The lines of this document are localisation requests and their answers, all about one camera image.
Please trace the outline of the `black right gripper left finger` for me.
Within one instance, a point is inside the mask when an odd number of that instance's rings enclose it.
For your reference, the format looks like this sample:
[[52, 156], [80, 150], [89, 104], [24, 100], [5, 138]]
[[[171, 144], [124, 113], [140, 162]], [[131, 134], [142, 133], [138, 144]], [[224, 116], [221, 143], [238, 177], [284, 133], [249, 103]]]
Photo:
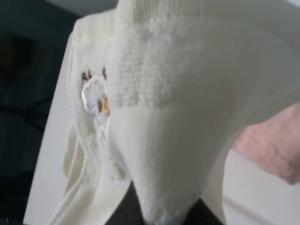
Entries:
[[110, 217], [111, 225], [143, 225], [143, 215], [133, 182]]

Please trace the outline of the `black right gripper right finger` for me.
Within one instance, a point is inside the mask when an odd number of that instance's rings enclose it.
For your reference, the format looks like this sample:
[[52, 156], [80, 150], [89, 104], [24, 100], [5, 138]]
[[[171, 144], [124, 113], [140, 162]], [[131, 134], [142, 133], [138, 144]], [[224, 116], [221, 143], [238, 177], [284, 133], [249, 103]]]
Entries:
[[183, 225], [224, 225], [200, 198], [189, 210]]

